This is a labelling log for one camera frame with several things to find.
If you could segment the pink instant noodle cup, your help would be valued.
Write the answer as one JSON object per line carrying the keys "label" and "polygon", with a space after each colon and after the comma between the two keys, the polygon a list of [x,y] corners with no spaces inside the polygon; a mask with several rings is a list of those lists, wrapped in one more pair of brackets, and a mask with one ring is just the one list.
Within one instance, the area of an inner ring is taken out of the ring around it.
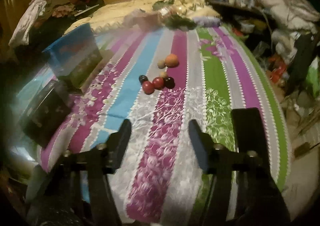
{"label": "pink instant noodle cup", "polygon": [[136,25],[144,32],[151,32],[162,26],[158,12],[147,13],[141,9],[135,9],[123,19],[125,27],[131,28]]}

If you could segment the small beige fruit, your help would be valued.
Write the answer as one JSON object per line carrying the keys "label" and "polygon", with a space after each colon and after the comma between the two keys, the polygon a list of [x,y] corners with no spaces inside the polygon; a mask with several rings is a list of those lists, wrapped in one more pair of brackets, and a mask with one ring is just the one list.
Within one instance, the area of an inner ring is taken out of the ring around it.
{"label": "small beige fruit", "polygon": [[164,69],[166,67],[166,63],[165,63],[164,60],[159,60],[157,62],[157,66],[158,66],[159,69]]}
{"label": "small beige fruit", "polygon": [[161,72],[161,73],[160,73],[160,77],[162,77],[162,78],[167,78],[167,77],[168,77],[167,72]]}

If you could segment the striped floral bed sheet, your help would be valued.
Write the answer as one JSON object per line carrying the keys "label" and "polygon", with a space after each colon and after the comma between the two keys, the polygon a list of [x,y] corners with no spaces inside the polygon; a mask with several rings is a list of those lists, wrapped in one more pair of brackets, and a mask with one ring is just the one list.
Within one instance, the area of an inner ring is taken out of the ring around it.
{"label": "striped floral bed sheet", "polygon": [[[268,78],[226,26],[188,32],[160,29],[115,39],[111,62],[94,80],[38,160],[50,171],[66,149],[78,153],[104,142],[124,119],[132,134],[121,168],[110,177],[121,219],[161,225],[190,225],[198,220],[210,177],[199,168],[188,123],[197,120],[214,141],[238,150],[231,110],[259,109],[267,139],[271,175],[283,190],[290,172],[289,135]],[[157,62],[178,56],[175,68]],[[161,72],[175,87],[143,92],[140,75],[150,82]]]}

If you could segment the blue cardboard box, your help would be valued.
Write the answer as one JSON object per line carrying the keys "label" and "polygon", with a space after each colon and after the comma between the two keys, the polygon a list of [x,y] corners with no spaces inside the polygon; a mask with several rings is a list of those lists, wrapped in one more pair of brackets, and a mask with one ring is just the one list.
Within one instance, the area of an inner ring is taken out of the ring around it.
{"label": "blue cardboard box", "polygon": [[58,80],[70,89],[80,89],[103,59],[89,24],[82,24],[43,51]]}

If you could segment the orange fruit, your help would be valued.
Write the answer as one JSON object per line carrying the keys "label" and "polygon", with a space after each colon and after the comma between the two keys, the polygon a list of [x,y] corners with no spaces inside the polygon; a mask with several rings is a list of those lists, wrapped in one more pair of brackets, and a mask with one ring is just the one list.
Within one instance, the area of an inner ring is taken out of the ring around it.
{"label": "orange fruit", "polygon": [[169,54],[165,60],[165,65],[168,67],[168,68],[175,68],[179,65],[179,59],[178,59],[178,56],[175,55],[175,54]]}

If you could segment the black smartphone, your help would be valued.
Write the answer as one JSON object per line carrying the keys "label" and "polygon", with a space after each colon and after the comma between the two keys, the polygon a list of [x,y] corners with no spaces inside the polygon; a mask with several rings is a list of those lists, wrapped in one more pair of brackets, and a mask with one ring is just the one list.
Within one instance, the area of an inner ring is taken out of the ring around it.
{"label": "black smartphone", "polygon": [[231,118],[239,152],[255,151],[260,158],[268,159],[266,133],[259,109],[256,107],[233,109]]}

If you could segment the purple wrapped packet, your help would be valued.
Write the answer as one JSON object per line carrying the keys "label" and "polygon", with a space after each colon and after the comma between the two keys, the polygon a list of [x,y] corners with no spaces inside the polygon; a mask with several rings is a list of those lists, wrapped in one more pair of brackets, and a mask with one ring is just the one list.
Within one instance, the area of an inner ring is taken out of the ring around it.
{"label": "purple wrapped packet", "polygon": [[194,17],[193,21],[201,27],[219,27],[221,26],[221,20],[218,17],[213,16],[199,16]]}

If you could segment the green leafy vegetables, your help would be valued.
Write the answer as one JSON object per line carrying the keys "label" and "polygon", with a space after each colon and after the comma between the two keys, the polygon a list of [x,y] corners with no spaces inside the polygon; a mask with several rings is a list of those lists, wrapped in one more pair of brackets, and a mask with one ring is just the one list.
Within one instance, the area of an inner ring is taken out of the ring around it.
{"label": "green leafy vegetables", "polygon": [[187,10],[175,5],[175,0],[156,1],[152,9],[158,14],[160,24],[170,30],[179,29],[187,32],[197,27],[192,19],[186,17]]}

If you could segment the light blue plastic basket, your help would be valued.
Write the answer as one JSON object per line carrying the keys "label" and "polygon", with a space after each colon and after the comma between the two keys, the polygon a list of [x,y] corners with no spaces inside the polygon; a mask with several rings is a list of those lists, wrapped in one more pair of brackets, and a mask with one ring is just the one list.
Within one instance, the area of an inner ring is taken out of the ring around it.
{"label": "light blue plastic basket", "polygon": [[14,116],[19,117],[26,110],[34,97],[51,81],[56,81],[55,76],[37,76],[31,79],[15,96],[10,104]]}

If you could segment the dark blue fruit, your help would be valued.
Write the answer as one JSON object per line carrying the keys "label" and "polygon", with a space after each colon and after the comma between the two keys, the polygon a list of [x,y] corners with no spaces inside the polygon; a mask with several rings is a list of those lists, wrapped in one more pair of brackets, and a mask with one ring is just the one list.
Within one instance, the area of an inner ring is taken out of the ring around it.
{"label": "dark blue fruit", "polygon": [[148,77],[146,75],[139,76],[139,82],[142,85],[144,82],[148,81]]}

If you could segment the cream yellow quilt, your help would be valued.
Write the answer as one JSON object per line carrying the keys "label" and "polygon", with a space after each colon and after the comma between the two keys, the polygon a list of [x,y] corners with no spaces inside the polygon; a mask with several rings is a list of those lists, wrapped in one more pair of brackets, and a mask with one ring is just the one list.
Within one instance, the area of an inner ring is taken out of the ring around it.
{"label": "cream yellow quilt", "polygon": [[175,13],[188,19],[195,17],[218,17],[221,15],[205,0],[131,0],[115,4],[107,4],[93,13],[90,17],[80,19],[64,32],[68,34],[75,28],[88,23],[95,34],[109,29],[117,29],[123,25],[124,19],[130,14],[143,11],[148,14],[157,13],[162,8],[172,9]]}

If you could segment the red fruit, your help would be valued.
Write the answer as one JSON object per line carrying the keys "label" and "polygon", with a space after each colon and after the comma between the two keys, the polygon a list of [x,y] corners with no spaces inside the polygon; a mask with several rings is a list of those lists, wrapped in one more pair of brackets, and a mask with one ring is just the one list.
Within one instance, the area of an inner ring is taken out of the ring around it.
{"label": "red fruit", "polygon": [[143,82],[142,89],[143,89],[143,92],[147,95],[151,95],[155,91],[154,85],[150,81]]}
{"label": "red fruit", "polygon": [[152,81],[154,89],[161,90],[164,88],[164,79],[160,76],[155,77]]}

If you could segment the dark plastic-wrapped box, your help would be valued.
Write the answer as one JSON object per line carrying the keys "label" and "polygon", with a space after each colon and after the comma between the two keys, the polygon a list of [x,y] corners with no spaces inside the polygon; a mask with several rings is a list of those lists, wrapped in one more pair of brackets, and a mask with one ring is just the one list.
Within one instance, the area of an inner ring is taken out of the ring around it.
{"label": "dark plastic-wrapped box", "polygon": [[56,130],[70,114],[73,101],[63,82],[51,80],[35,95],[19,123],[23,133],[41,147],[47,147]]}

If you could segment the white pillow bundle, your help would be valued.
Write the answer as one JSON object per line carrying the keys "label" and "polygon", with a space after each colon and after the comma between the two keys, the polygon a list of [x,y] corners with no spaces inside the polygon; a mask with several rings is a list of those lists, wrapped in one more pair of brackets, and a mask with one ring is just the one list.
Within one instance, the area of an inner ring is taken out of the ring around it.
{"label": "white pillow bundle", "polygon": [[256,2],[267,9],[278,26],[292,31],[317,33],[314,22],[298,16],[285,4],[284,0],[256,0]]}

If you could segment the cluttered side table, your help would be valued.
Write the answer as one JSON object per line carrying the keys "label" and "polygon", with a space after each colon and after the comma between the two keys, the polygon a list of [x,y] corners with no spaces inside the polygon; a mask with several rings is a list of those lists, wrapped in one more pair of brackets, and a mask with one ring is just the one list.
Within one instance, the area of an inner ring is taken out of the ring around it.
{"label": "cluttered side table", "polygon": [[245,34],[262,32],[267,27],[268,17],[257,8],[246,4],[246,0],[205,0],[222,17]]}

